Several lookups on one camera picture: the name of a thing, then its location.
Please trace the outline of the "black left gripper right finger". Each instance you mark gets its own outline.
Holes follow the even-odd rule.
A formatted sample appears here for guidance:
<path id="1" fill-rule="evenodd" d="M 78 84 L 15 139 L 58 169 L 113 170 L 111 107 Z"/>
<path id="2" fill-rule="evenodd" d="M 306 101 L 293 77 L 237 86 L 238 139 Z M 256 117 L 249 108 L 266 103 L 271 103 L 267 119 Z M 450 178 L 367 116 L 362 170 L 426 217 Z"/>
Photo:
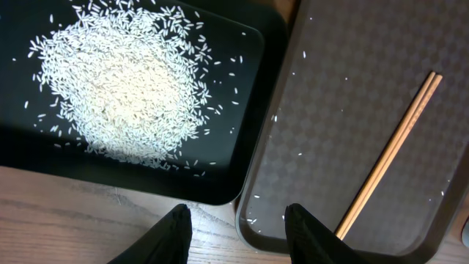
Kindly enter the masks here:
<path id="1" fill-rule="evenodd" d="M 285 232 L 292 264 L 366 264 L 302 205 L 288 205 Z"/>

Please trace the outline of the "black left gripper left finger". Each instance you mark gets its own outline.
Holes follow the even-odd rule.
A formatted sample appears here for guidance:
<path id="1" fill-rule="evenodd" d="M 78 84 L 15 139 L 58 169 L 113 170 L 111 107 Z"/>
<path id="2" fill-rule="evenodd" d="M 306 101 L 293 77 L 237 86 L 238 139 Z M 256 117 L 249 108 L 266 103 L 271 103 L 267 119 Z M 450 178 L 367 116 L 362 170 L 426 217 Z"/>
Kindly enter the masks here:
<path id="1" fill-rule="evenodd" d="M 108 264 L 186 264 L 191 240 L 191 211 L 178 204 Z"/>

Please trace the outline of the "black tray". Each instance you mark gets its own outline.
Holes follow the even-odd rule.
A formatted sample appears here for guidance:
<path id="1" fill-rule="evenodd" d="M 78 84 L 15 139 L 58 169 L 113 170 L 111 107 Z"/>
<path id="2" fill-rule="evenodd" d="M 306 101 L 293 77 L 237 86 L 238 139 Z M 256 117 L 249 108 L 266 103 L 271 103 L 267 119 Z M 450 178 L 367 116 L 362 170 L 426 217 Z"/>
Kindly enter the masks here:
<path id="1" fill-rule="evenodd" d="M 75 23 L 72 1 L 1 3 L 1 165 L 151 194 L 222 205 L 242 191 L 287 49 L 281 15 L 254 1 L 180 1 L 203 23 L 214 63 L 205 70 L 212 107 L 207 127 L 182 146 L 167 169 L 86 152 L 58 118 L 49 88 L 33 80 L 32 42 Z"/>

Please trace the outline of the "pile of white rice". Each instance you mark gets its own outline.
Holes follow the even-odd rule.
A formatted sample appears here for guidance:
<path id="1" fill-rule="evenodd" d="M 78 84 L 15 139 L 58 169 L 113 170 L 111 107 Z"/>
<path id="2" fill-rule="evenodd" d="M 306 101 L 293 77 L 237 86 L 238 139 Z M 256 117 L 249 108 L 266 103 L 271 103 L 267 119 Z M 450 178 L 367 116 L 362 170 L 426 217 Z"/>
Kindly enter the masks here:
<path id="1" fill-rule="evenodd" d="M 251 34 L 182 4 L 33 1 L 12 118 L 86 151 L 197 177 L 228 167 L 249 87 L 221 46 Z"/>

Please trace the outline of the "brown serving tray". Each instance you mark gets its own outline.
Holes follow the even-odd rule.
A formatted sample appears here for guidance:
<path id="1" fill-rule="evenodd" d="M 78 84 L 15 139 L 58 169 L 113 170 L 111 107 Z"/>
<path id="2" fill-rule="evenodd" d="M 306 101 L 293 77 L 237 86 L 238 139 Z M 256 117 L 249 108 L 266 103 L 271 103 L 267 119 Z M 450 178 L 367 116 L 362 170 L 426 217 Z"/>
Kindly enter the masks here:
<path id="1" fill-rule="evenodd" d="M 237 210 L 285 254 L 285 208 L 335 230 L 431 72 L 442 81 L 345 236 L 372 263 L 432 259 L 468 189 L 468 3 L 304 1 Z"/>

